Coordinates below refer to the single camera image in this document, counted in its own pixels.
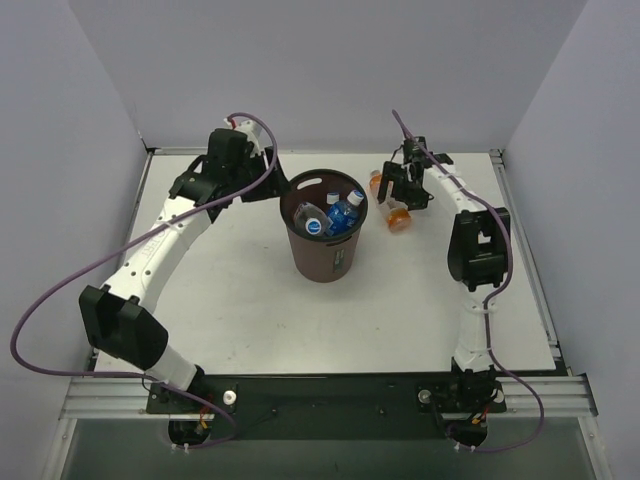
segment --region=white knob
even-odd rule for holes
[[[238,396],[236,395],[236,392],[234,392],[233,390],[227,390],[222,395],[222,401],[224,402],[225,405],[233,405],[234,403],[236,403],[237,398]]]

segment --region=screw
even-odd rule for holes
[[[431,402],[431,392],[429,390],[420,390],[418,392],[418,401],[424,405]]]

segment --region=plastic bottle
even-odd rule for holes
[[[327,205],[331,208],[331,205],[334,203],[338,203],[340,201],[340,192],[329,192],[327,193]]]
[[[293,214],[293,223],[300,230],[317,237],[323,235],[331,225],[327,215],[309,202],[303,202],[298,206]]]
[[[334,203],[329,209],[327,216],[331,225],[327,229],[327,235],[332,237],[348,231],[358,221],[358,205],[364,196],[357,190],[352,190],[347,196],[347,200],[340,200]]]
[[[381,180],[382,173],[380,173],[380,170],[374,170],[371,172],[369,178],[369,190],[371,191],[376,207],[378,207],[378,211],[387,222],[387,226],[391,232],[396,233],[406,230],[411,226],[411,215],[404,204],[391,198],[389,193],[392,188],[391,184],[389,184],[389,190],[387,191],[387,198],[385,201],[378,203],[378,191],[380,190]]]

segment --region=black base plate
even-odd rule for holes
[[[238,439],[409,440],[444,436],[436,412],[469,414],[468,406],[456,404],[458,385],[455,373],[205,375],[194,393],[213,395],[213,403],[233,415]],[[502,389],[497,381],[494,387]],[[222,402],[227,390],[237,394],[232,406]],[[421,390],[429,390],[432,403],[420,403]],[[154,384],[147,413],[198,413],[201,407]],[[504,401],[491,404],[491,413],[505,411]],[[217,415],[212,432],[222,437],[231,429]]]

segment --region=trash can handle hole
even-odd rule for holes
[[[310,187],[311,185],[317,185],[319,183],[322,183],[321,178],[311,178],[309,180],[305,180],[302,183],[299,183],[297,188],[298,190],[302,190],[303,188]]]
[[[348,242],[349,240],[351,240],[352,236],[353,235],[349,235],[347,238],[344,238],[344,239],[340,240],[339,242],[327,243],[327,247],[335,247],[336,245],[340,245],[341,243]]]

